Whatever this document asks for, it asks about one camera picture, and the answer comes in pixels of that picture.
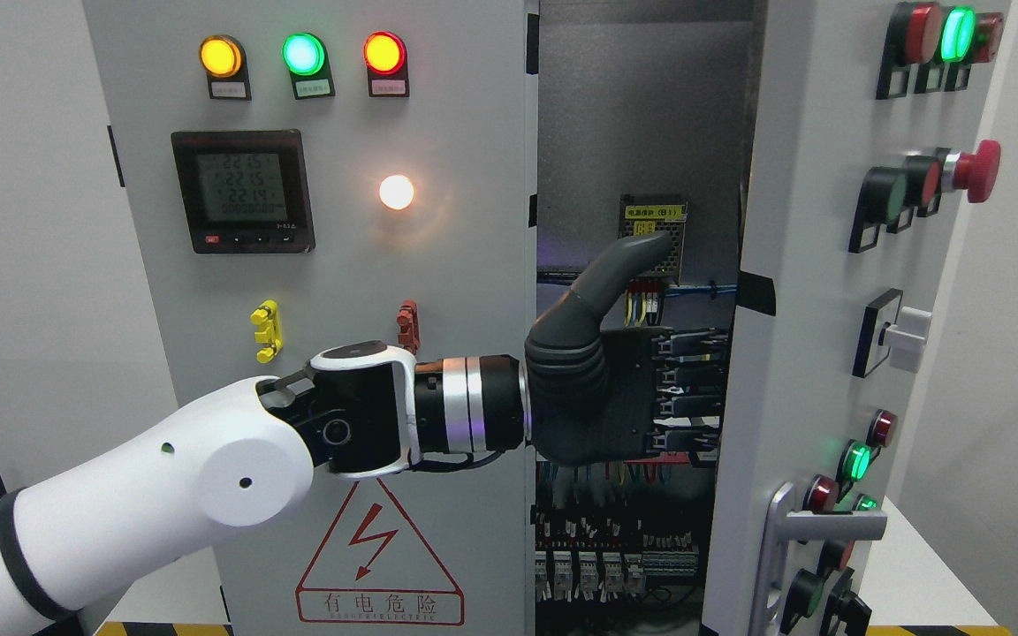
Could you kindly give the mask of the dark grey robot hand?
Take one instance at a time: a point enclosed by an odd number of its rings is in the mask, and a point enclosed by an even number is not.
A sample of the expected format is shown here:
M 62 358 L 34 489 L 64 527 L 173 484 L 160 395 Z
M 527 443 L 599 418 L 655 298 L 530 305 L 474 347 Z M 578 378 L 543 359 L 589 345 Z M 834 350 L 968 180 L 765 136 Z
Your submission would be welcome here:
M 558 466 L 714 451 L 730 367 L 726 329 L 602 329 L 635 277 L 663 261 L 670 234 L 619 238 L 540 315 L 525 339 L 532 444 Z

